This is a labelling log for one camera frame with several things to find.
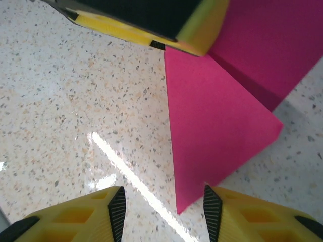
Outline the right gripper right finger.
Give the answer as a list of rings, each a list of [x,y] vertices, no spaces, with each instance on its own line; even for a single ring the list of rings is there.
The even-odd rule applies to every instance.
[[[203,210],[210,242],[323,242],[310,215],[222,187],[205,185]]]

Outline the pink paper sheet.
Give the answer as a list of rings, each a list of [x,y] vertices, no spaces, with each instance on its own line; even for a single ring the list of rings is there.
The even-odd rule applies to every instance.
[[[323,0],[231,0],[204,57],[168,48],[176,209],[278,137],[273,110],[323,56]]]

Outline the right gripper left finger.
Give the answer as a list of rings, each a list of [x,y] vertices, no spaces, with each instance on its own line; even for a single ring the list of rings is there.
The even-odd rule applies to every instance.
[[[29,214],[0,233],[0,242],[122,242],[123,186],[112,186]]]

